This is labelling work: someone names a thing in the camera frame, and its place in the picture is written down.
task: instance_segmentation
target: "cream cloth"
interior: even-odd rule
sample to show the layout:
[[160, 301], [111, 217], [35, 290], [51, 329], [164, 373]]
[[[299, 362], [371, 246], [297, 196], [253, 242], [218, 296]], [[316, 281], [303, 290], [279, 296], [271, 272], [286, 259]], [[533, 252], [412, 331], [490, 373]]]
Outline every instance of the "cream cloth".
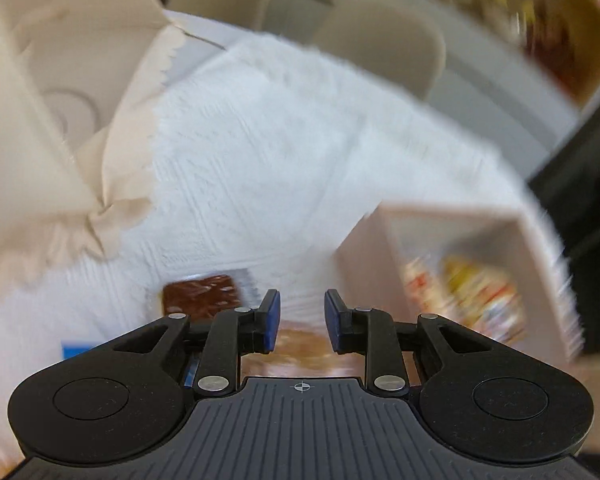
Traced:
[[153, 107], [184, 41], [158, 0], [0, 0], [0, 293], [150, 210]]

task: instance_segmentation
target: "open box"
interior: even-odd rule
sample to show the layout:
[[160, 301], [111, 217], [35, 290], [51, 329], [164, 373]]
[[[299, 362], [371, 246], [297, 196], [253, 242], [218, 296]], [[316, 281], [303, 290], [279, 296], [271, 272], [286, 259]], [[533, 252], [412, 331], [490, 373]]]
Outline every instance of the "open box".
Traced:
[[347, 303], [415, 322], [420, 311], [408, 300], [400, 275], [405, 253], [458, 254], [505, 269], [526, 314], [525, 335], [511, 346], [568, 371], [555, 297], [515, 213], [380, 205], [358, 222], [336, 253]]

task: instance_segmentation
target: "white tablecloth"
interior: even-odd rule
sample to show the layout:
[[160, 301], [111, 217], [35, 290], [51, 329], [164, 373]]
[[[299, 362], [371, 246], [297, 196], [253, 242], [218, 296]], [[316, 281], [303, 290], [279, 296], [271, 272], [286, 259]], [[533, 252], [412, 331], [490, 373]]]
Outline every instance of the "white tablecloth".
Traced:
[[[223, 27], [188, 26], [198, 35]], [[226, 43], [237, 41], [228, 52], [209, 45], [198, 53], [202, 66], [171, 72], [158, 106], [155, 209], [124, 235], [122, 254], [105, 263], [84, 256], [0, 300], [7, 460], [18, 458], [6, 420], [14, 387], [58, 361], [61, 341], [103, 342], [157, 317], [165, 283], [247, 268], [261, 294], [281, 291], [283, 319], [323, 326], [324, 291], [342, 286], [333, 251], [381, 200], [519, 210], [553, 271], [555, 294], [563, 291], [560, 243], [495, 149], [352, 67], [226, 30], [234, 34]], [[570, 298], [561, 298], [563, 324], [574, 326]]]

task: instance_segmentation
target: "silver screw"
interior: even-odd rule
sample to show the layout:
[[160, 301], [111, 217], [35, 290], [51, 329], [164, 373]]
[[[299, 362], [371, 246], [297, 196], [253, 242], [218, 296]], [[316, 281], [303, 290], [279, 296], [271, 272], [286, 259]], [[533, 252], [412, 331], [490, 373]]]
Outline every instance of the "silver screw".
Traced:
[[397, 392], [406, 386], [404, 379], [396, 375], [381, 375], [380, 377], [376, 377], [374, 384], [376, 388], [387, 392]]
[[229, 381], [219, 375], [208, 375], [198, 381], [198, 387], [208, 392], [221, 392], [229, 385]]

